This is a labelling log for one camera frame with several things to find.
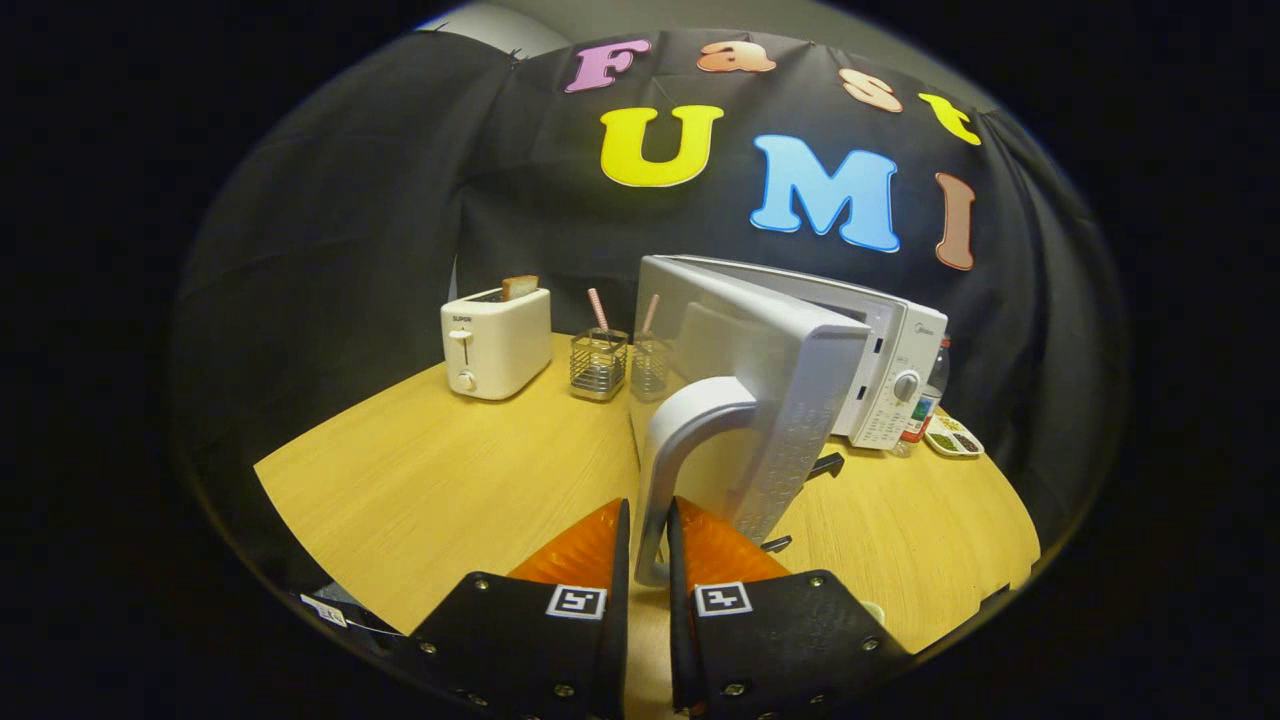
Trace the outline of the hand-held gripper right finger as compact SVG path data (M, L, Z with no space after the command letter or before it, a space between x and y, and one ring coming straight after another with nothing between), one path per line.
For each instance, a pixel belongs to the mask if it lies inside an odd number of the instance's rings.
M914 662L831 571L765 571L762 550L685 498L669 506L669 650L694 719L838 719Z

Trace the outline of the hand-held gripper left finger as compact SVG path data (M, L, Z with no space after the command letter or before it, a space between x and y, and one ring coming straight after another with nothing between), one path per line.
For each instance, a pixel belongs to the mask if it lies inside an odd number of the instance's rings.
M428 678L485 719L621 719L628 541L614 498L516 569L463 575L412 632Z

